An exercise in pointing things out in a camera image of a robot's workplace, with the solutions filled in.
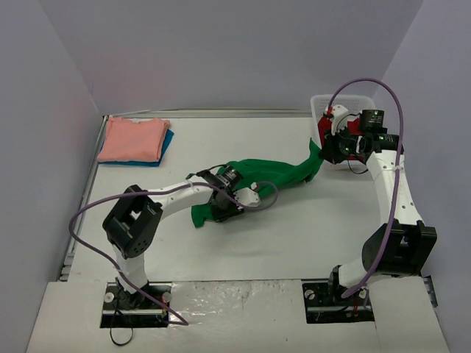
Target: green fabric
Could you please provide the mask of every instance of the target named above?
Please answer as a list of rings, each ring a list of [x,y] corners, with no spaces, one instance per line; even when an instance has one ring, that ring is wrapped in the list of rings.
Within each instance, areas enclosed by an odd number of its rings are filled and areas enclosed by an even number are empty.
[[[247,188],[253,182],[269,181],[278,188],[286,187],[305,181],[310,182],[321,168],[322,159],[318,157],[320,148],[309,141],[310,155],[299,165],[291,165],[272,160],[240,160],[227,163],[242,174],[243,179],[238,183],[236,190]],[[269,185],[262,185],[257,190],[261,198],[273,193]],[[212,220],[210,206],[201,204],[191,208],[191,219],[196,228],[203,227],[205,220]]]

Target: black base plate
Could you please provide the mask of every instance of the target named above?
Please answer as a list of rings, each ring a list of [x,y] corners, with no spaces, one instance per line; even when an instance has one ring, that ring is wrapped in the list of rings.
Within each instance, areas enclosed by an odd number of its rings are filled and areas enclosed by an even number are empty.
[[[142,289],[159,302],[162,301],[162,294],[171,292],[170,285],[149,284]],[[103,302],[100,328],[168,326],[169,314],[139,293],[129,296],[116,283],[108,283],[105,294],[112,297],[113,300]]]
[[[302,281],[304,307],[308,324],[334,324],[374,321],[371,303],[363,306],[364,300],[357,295],[342,302],[329,296],[326,279]]]

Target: blue towel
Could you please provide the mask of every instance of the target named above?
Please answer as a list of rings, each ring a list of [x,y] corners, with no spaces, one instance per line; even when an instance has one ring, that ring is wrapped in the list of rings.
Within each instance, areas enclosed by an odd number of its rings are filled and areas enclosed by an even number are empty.
[[[162,161],[163,155],[165,151],[170,145],[171,139],[174,137],[175,133],[170,129],[167,130],[165,134],[165,138],[163,139],[162,144],[162,153],[160,154],[160,160],[158,162],[139,162],[138,160],[131,160],[129,162],[100,162],[100,164],[108,164],[108,165],[131,165],[135,167],[158,167],[160,162]]]

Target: white basket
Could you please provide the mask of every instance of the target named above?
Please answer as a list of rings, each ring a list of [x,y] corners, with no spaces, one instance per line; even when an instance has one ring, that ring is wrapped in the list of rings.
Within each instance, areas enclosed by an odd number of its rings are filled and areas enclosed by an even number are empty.
[[[328,106],[331,94],[322,94],[317,95],[311,98],[311,111],[313,117],[313,124],[312,124],[312,139],[313,141],[319,146],[321,146],[321,139],[319,136],[319,129],[317,128],[317,123],[321,119],[322,115],[324,114],[325,108]],[[347,94],[339,94],[335,100],[333,101],[334,104],[341,104],[346,107],[350,113],[358,114],[363,109],[376,109],[375,103],[370,97],[366,96],[353,96]],[[350,166],[352,169],[362,169],[364,165],[358,161],[351,160]],[[325,168],[334,168],[334,169],[348,169],[347,162],[342,162],[339,164],[330,164],[325,162],[322,164],[322,167]]]

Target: folded pink towel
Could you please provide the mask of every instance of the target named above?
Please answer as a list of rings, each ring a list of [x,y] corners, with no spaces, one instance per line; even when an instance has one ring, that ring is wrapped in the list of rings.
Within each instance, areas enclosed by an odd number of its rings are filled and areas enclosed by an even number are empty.
[[[99,162],[157,162],[170,121],[153,118],[135,123],[110,117]]]

